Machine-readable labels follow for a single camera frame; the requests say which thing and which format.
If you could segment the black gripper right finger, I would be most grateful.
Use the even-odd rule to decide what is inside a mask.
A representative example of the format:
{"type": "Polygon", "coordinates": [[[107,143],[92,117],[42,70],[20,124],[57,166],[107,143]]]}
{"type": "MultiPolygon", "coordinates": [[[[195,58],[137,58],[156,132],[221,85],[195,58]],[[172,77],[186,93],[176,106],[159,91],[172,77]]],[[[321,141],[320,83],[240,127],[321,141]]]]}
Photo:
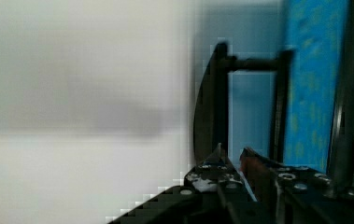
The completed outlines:
{"type": "Polygon", "coordinates": [[[251,147],[243,149],[240,163],[240,171],[256,199],[266,205],[275,205],[285,187],[304,184],[323,193],[332,184],[332,180],[324,173],[307,166],[288,166],[270,160],[251,147]]]}

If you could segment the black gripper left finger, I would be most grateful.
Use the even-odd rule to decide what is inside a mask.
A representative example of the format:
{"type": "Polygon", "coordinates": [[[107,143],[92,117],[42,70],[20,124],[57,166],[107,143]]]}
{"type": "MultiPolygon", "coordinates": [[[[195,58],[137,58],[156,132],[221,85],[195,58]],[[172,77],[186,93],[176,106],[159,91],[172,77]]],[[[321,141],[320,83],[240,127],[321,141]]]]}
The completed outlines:
{"type": "Polygon", "coordinates": [[[216,192],[219,184],[225,184],[227,187],[244,185],[241,175],[230,162],[221,143],[184,176],[184,185],[200,193],[216,192]]]}

